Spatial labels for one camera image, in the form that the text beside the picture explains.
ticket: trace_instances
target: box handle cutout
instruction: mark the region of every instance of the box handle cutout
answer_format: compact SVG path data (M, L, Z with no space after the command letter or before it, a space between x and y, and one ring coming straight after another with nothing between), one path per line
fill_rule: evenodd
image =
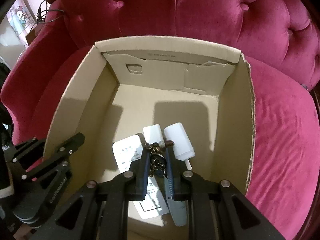
M125 66L132 74L142 74L142 66L139 64L126 64Z

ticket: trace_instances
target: pink sofa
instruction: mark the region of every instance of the pink sofa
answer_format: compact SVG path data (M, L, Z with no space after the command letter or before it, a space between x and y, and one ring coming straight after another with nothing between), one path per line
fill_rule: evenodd
M46 137L60 96L95 41L170 35L226 44L251 64L256 94L255 157L246 196L287 240L306 228L319 176L320 128L303 86L311 90L320 79L320 48L319 30L300 0L48 2L63 9L64 17L43 27L1 91L15 144ZM49 13L47 21L57 15Z

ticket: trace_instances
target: sofa armrest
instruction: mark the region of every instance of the sofa armrest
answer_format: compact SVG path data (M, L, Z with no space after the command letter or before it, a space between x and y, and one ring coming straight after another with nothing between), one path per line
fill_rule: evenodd
M60 7L60 0L50 6L51 9ZM61 12L49 12L46 21L60 15ZM14 124L14 144L20 143L20 134L28 129L34 109L52 76L76 50L64 19L60 17L44 24L16 63L1 90L1 101L9 110Z

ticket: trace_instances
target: cardboard box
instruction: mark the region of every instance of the cardboard box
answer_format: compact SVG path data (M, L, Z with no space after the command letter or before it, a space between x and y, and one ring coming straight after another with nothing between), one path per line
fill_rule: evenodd
M216 182L229 179L245 193L255 135L250 66L238 49L208 41L141 36L96 42L62 95L44 157L75 133L85 135L70 158L67 197L88 180L119 173L115 141L176 122L196 152L193 171ZM188 239L188 226L175 227L170 214L142 220L132 203L128 230L129 239Z

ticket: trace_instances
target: red velvet sofa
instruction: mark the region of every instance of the red velvet sofa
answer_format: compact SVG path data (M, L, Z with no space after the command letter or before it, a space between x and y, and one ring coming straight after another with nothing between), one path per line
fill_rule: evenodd
M64 16L44 25L1 91L14 144L46 137L68 81L95 41L169 35L222 43L239 48L252 69L256 143L247 198L287 240L317 230L320 128L308 90L320 79L319 30L300 0L48 2ZM59 15L50 12L46 20Z

